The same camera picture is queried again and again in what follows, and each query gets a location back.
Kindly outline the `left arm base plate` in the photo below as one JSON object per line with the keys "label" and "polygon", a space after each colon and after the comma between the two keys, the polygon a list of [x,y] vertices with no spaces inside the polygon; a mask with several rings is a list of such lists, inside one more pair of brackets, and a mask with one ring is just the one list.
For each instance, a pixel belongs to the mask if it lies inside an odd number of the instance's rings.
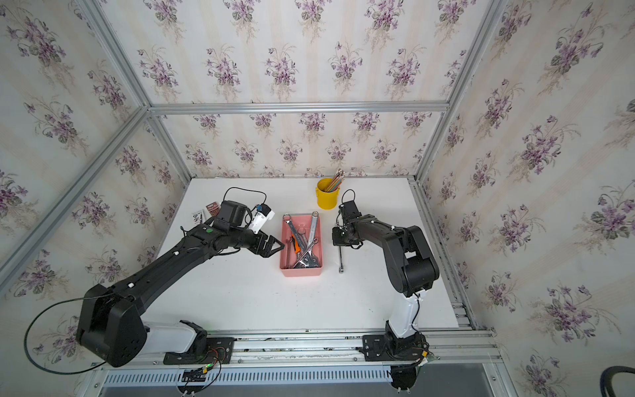
{"label": "left arm base plate", "polygon": [[168,352],[163,364],[167,366],[203,365],[219,360],[221,364],[228,364],[231,360],[236,339],[233,337],[207,337],[205,342],[194,342],[193,346],[184,353]]}

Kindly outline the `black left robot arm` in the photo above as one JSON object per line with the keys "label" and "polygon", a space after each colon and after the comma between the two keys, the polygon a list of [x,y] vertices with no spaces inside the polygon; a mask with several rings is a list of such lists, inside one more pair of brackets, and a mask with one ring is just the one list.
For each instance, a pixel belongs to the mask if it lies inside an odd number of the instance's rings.
{"label": "black left robot arm", "polygon": [[151,327],[142,322],[142,314],[189,271],[230,247],[269,258],[282,251],[284,244],[247,227],[222,230],[200,224],[144,269],[112,286],[99,284],[89,289],[82,303],[76,342],[113,367],[126,365],[147,344]]}

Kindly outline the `orange handled adjustable wrench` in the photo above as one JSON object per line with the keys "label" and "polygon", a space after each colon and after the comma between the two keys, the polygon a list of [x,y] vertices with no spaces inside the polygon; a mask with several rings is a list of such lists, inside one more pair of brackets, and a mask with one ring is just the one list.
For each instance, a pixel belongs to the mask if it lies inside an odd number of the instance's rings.
{"label": "orange handled adjustable wrench", "polygon": [[298,255],[299,253],[301,253],[301,248],[299,247],[299,243],[298,243],[298,241],[296,240],[296,238],[295,238],[295,237],[291,237],[291,243],[292,243],[292,247],[293,247],[293,249],[294,249],[294,253],[295,253],[296,255]]}

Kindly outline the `chrome end wrench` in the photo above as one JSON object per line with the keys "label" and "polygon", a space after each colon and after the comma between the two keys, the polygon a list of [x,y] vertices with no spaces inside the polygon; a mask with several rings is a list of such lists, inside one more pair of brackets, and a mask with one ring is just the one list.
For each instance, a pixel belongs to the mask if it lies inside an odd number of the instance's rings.
{"label": "chrome end wrench", "polygon": [[343,274],[344,272],[344,263],[343,263],[343,254],[342,254],[342,246],[338,247],[338,257],[339,257],[339,268],[338,272]]}

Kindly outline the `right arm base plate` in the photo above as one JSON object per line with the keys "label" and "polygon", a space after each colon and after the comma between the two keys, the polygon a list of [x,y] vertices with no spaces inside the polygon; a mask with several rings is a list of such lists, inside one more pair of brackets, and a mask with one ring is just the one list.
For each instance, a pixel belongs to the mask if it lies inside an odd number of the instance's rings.
{"label": "right arm base plate", "polygon": [[429,343],[421,332],[406,338],[371,334],[362,337],[360,352],[367,362],[415,362],[428,355]]}

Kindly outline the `small chrome combination wrench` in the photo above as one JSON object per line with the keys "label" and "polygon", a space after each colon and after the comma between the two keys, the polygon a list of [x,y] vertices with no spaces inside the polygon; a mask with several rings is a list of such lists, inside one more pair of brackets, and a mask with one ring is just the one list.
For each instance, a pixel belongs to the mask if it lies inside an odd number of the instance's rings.
{"label": "small chrome combination wrench", "polygon": [[305,251],[302,251],[298,256],[296,263],[294,263],[293,268],[298,268],[299,266],[307,267],[312,262],[311,257],[313,254],[313,248],[315,245],[319,243],[318,238],[314,238],[311,243],[307,246]]}

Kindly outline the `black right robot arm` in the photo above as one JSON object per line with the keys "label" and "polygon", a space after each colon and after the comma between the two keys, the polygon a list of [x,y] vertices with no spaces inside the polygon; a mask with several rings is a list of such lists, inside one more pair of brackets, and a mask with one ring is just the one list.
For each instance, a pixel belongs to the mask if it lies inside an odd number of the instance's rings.
{"label": "black right robot arm", "polygon": [[432,250],[418,226],[398,227],[374,215],[342,219],[332,228],[332,244],[359,249],[364,243],[381,248],[389,282],[402,297],[395,302],[386,332],[396,341],[413,337],[423,296],[440,278]]}

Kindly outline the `pink plastic storage box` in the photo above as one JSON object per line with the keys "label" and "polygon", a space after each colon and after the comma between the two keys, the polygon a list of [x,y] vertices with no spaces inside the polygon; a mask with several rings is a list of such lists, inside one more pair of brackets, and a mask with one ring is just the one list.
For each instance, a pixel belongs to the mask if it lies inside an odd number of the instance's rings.
{"label": "pink plastic storage box", "polygon": [[320,276],[323,269],[322,233],[319,212],[285,214],[282,220],[279,269],[283,276]]}

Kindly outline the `large forged steel wrench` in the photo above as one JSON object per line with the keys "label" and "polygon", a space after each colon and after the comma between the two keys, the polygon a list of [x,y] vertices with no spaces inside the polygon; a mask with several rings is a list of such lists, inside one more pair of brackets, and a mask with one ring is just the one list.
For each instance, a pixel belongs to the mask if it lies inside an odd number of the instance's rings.
{"label": "large forged steel wrench", "polygon": [[316,258],[313,254],[313,248],[315,245],[315,238],[316,238],[316,230],[317,230],[317,221],[319,218],[319,213],[318,211],[313,211],[312,212],[312,216],[311,216],[311,223],[310,223],[310,229],[309,229],[309,256],[311,257],[311,259],[313,261],[316,261]]}

